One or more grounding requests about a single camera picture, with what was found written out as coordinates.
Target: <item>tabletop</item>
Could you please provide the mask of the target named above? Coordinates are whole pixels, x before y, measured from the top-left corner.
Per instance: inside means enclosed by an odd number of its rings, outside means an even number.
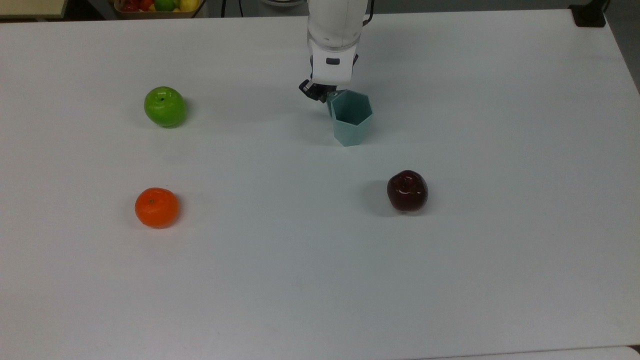
[[[519,354],[450,357],[448,360],[638,360],[640,355],[628,347],[525,352]]]
[[[306,19],[0,24],[0,357],[417,359],[640,343],[640,97],[568,10],[377,15],[333,138]],[[146,118],[157,86],[186,98]],[[401,215],[401,170],[429,186]],[[173,226],[141,225],[144,189]]]
[[[66,7],[67,0],[0,0],[0,19],[61,19]]]

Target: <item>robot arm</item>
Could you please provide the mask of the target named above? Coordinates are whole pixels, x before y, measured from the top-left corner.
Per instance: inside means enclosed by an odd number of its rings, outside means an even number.
[[[300,90],[325,102],[328,93],[351,81],[367,0],[308,0],[308,7],[312,73]]]

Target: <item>tomato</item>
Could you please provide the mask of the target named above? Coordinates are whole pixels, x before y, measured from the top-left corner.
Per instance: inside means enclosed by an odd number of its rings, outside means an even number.
[[[151,5],[154,4],[154,0],[142,0],[140,1],[140,9],[144,12],[149,11]]]

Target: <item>red apple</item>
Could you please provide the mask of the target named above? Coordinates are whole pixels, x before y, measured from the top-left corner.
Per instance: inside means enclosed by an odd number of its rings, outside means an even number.
[[[135,3],[126,3],[120,8],[121,12],[137,12],[138,5]]]
[[[387,195],[397,210],[417,211],[427,202],[429,190],[420,174],[405,170],[389,179]]]

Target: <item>hexagonal cup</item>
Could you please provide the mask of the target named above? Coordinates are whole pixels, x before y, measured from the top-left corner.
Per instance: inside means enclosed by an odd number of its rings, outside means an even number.
[[[342,146],[362,143],[371,125],[369,97],[351,90],[332,92],[326,100],[333,119],[333,135]]]

